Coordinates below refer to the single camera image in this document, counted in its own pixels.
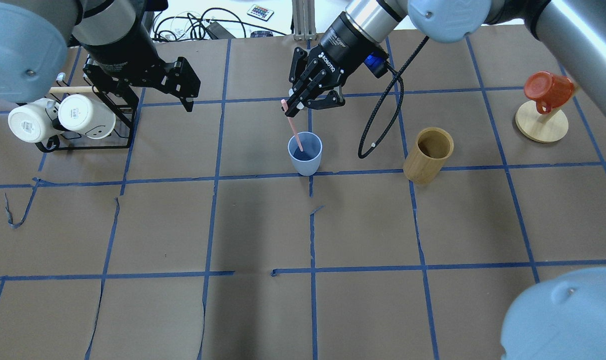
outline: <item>orange mug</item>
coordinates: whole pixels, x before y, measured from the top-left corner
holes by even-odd
[[[529,100],[536,101],[539,114],[549,114],[572,98],[574,84],[566,76],[539,71],[527,79],[523,90]]]

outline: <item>white floor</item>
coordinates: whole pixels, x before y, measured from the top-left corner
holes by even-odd
[[[170,18],[172,16],[186,16],[186,12],[191,12],[197,16],[202,14],[206,9],[212,7],[219,7],[228,9],[250,24],[260,25],[270,29],[277,30],[285,34],[290,34],[290,25],[292,21],[292,3],[289,0],[217,0],[217,1],[193,1],[193,0],[169,0],[170,7],[161,14],[159,20]],[[263,21],[247,14],[247,11],[254,4],[261,7],[271,9],[274,11],[273,16],[268,21]],[[317,0],[315,2],[315,20],[316,20],[316,31],[319,33],[325,32],[325,30],[331,25],[336,19],[338,14],[345,9],[345,6],[349,4],[349,0]],[[213,10],[207,13],[207,18],[214,16],[219,19],[232,20],[234,17],[220,10]],[[505,24],[522,24],[519,20],[506,22]],[[235,23],[226,22],[223,24],[224,27],[229,30],[235,37],[243,37],[243,31],[240,25]],[[187,29],[189,26],[188,21],[182,19],[168,20],[161,25],[161,30],[172,30],[174,32],[181,32],[181,30]],[[416,27],[410,22],[409,18],[405,18],[396,27],[397,30],[415,29]],[[247,36],[250,36],[251,32],[260,30],[257,27],[247,27]]]

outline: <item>pink straw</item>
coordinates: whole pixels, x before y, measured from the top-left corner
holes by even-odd
[[[287,111],[287,101],[284,100],[284,98],[282,100],[280,100],[280,105],[283,106],[283,110]],[[298,138],[298,131],[296,131],[296,127],[294,127],[294,121],[289,116],[287,116],[287,121],[289,121],[289,126],[292,128],[292,132],[294,132],[294,137],[296,138],[296,143],[298,144],[298,148],[300,149],[300,151],[302,153],[303,144],[301,143],[300,138]]]

